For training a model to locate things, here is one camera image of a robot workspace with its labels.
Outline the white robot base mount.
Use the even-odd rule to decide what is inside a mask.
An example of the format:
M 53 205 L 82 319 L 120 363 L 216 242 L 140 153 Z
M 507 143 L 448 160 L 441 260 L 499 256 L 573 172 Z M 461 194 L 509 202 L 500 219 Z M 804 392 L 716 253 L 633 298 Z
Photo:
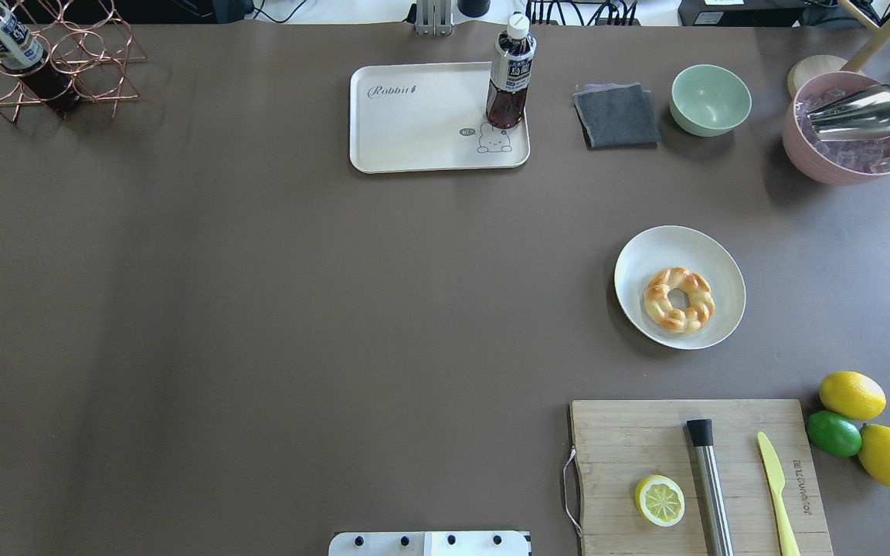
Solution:
M 329 555 L 531 555 L 523 531 L 342 532 L 332 538 Z

